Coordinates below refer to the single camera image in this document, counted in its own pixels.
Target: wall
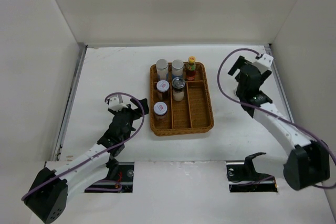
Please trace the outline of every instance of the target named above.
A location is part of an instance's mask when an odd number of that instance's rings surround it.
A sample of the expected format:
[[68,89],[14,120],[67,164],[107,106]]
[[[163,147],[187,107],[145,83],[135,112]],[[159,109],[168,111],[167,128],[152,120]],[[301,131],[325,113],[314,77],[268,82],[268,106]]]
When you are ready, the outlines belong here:
[[[317,133],[336,152],[336,1],[298,0],[273,45],[296,122]],[[336,181],[331,163],[331,179]],[[327,191],[336,216],[336,190]]]
[[0,24],[0,223],[28,223],[19,199],[51,153],[78,46],[55,0],[0,0]]
[[87,44],[272,42],[296,0],[56,0]]

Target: glass jar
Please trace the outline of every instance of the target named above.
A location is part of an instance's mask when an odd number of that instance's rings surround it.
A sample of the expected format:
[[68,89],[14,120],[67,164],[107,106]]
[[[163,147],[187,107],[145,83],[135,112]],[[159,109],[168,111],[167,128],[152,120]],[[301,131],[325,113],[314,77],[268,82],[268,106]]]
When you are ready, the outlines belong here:
[[172,87],[173,87],[173,99],[176,102],[180,102],[184,98],[184,87],[185,87],[185,80],[181,77],[176,77],[172,81]]
[[159,81],[156,84],[156,89],[158,90],[157,92],[157,97],[159,97],[159,99],[162,100],[166,100],[169,97],[169,82],[167,81]]
[[165,59],[161,59],[156,62],[156,72],[158,75],[158,81],[168,80],[168,62]]
[[184,63],[181,60],[174,60],[172,62],[172,79],[176,77],[183,77]]
[[154,105],[154,114],[155,114],[155,119],[158,121],[162,121],[166,118],[168,111],[167,104],[164,102],[157,102]]
[[189,57],[188,65],[185,70],[185,79],[187,81],[194,81],[196,77],[196,58],[194,56]]

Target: spice jar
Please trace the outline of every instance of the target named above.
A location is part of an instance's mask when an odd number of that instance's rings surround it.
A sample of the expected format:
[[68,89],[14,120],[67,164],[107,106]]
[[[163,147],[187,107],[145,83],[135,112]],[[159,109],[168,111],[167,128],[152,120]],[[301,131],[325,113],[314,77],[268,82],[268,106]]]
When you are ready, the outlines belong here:
[[183,77],[183,69],[184,69],[184,63],[181,60],[174,60],[172,62],[172,76],[174,78],[176,77]]
[[173,99],[176,102],[180,102],[184,98],[184,86],[185,86],[185,80],[181,77],[176,77],[172,81],[172,87],[173,87]]
[[164,80],[159,81],[156,84],[156,89],[158,90],[157,97],[159,97],[160,100],[165,100],[169,97],[169,82]]
[[154,105],[154,114],[155,114],[155,119],[158,121],[162,121],[166,118],[168,111],[167,104],[164,102],[157,102]]
[[161,59],[156,62],[156,72],[158,75],[158,81],[168,80],[168,62],[165,59]]
[[185,79],[187,81],[194,81],[196,77],[196,58],[191,56],[188,59],[188,65],[185,70]]

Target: white lid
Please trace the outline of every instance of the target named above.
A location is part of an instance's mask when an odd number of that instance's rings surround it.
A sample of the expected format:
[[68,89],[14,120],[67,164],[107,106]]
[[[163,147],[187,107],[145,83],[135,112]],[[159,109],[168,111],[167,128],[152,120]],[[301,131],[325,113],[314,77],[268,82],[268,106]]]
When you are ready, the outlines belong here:
[[169,89],[169,82],[162,80],[156,84],[157,90],[161,92],[166,92]]
[[175,68],[175,69],[181,69],[181,68],[184,67],[184,63],[181,60],[174,60],[172,62],[172,67]]
[[165,59],[158,60],[156,62],[156,68],[163,70],[168,67],[168,62]]
[[167,113],[167,104],[165,104],[164,102],[157,102],[154,105],[154,112],[157,115],[164,115],[165,113]]

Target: bottle cap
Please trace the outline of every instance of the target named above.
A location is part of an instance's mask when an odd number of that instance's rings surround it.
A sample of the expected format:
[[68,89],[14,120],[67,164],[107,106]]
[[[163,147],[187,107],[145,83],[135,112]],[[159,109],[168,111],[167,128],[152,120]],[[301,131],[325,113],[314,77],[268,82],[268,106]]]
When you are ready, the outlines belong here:
[[169,89],[169,82],[162,80],[156,84],[157,90],[161,92],[166,92]]
[[195,63],[196,58],[194,56],[190,56],[188,62],[189,63]]
[[174,69],[181,69],[183,67],[184,67],[184,63],[181,60],[174,60],[172,62],[172,68],[174,68]]
[[165,104],[164,102],[157,102],[154,105],[154,112],[157,115],[164,115],[165,113],[167,113],[168,107],[167,104]]
[[172,81],[172,86],[176,89],[182,89],[185,86],[185,80],[183,80],[181,77],[176,77]]
[[168,67],[168,62],[165,59],[158,60],[156,62],[156,68],[159,70],[163,70]]

